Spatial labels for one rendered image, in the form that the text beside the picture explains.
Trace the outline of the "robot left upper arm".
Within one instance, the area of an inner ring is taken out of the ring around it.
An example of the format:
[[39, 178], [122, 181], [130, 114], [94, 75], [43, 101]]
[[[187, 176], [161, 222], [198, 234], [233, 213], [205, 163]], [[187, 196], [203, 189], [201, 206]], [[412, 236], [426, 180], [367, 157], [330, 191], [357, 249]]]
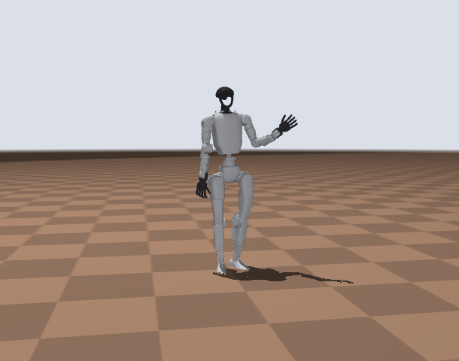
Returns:
[[260, 143], [260, 137], [256, 136], [256, 131], [251, 121], [251, 117], [247, 114], [240, 114], [242, 116], [242, 125], [251, 141], [252, 147], [262, 146]]

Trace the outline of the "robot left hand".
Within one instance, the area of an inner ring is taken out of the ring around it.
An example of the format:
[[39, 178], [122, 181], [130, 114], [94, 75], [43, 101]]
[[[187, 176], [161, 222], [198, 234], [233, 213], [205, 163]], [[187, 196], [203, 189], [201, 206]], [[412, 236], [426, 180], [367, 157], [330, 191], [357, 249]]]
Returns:
[[[277, 138], [279, 138], [281, 135], [283, 135], [282, 132], [287, 132], [289, 131], [291, 128], [293, 128], [294, 126], [296, 126], [298, 123], [294, 124], [296, 122], [296, 120], [294, 120], [295, 117], [293, 117], [291, 120], [289, 120], [293, 115], [291, 114], [285, 121], [284, 121], [284, 118], [286, 117], [286, 115], [283, 116], [282, 120], [281, 120], [281, 124], [279, 124], [279, 128], [277, 127], [276, 129], [281, 133]], [[289, 121], [288, 121], [289, 120]], [[292, 120], [294, 120], [291, 124], [289, 124]], [[294, 125], [292, 125], [294, 124]], [[291, 126], [292, 125], [292, 126]], [[291, 127], [290, 127], [291, 126]], [[272, 133], [276, 130], [274, 129], [272, 131]]]

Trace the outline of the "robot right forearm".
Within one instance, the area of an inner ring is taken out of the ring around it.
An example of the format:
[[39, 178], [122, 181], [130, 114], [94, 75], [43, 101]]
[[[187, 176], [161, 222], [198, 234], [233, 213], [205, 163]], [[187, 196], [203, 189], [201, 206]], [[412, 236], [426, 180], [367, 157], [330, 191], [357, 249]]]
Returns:
[[200, 178], [204, 178], [205, 179], [205, 173], [207, 172], [208, 173], [208, 170], [209, 170], [209, 159], [210, 159], [210, 155], [208, 154], [205, 154], [205, 145], [203, 144], [202, 145], [202, 148], [201, 148], [201, 153], [200, 153], [200, 158], [201, 158], [201, 162], [200, 162], [200, 172], [199, 172], [199, 177]]

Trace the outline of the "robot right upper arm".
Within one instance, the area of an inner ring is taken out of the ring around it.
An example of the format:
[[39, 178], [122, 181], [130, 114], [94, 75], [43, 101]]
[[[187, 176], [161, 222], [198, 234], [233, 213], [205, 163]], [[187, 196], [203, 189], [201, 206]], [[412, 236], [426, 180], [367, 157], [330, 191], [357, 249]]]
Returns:
[[205, 117], [202, 119], [202, 144], [205, 145], [204, 153], [211, 153], [213, 151], [213, 146], [210, 144], [211, 139], [211, 126], [214, 124], [214, 116]]

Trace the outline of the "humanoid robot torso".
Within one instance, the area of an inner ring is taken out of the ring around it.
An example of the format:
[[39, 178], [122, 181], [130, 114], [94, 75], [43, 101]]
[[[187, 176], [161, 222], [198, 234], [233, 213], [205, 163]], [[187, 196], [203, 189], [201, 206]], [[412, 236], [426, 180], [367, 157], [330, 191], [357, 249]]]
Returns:
[[222, 114], [215, 111], [214, 124], [211, 126], [213, 144], [218, 155], [226, 154], [223, 165], [219, 166], [219, 172], [223, 172], [224, 183], [239, 181], [240, 168], [236, 165], [235, 157], [231, 154], [240, 153], [242, 146], [242, 116], [239, 113]]

